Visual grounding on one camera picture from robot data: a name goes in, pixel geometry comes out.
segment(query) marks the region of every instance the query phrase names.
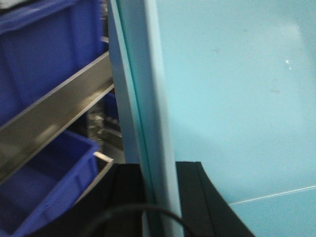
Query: blue storage bin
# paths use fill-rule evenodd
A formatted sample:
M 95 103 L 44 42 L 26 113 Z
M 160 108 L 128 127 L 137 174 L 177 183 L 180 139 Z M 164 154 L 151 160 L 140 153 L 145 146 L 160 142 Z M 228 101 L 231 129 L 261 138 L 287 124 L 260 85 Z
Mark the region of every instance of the blue storage bin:
M 98 145 L 65 131 L 0 186 L 0 236 L 22 237 L 70 208 L 97 175 Z
M 105 51 L 100 0 L 42 0 L 0 16 L 0 126 Z
M 117 99 L 115 94 L 108 93 L 104 97 L 105 114 L 114 119 L 119 119 Z

